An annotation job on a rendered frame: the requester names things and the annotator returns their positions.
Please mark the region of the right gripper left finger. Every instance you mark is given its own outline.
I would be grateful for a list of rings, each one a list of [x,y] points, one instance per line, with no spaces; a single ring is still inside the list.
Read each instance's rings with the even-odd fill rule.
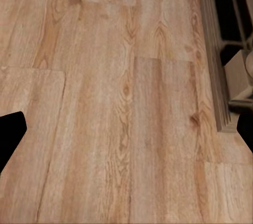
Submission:
[[[0,173],[27,131],[22,111],[0,117]]]

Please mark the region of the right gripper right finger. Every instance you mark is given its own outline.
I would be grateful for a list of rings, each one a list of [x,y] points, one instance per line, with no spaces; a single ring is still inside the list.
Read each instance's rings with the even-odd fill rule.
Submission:
[[[247,111],[242,111],[240,113],[237,131],[253,153],[253,113]]]

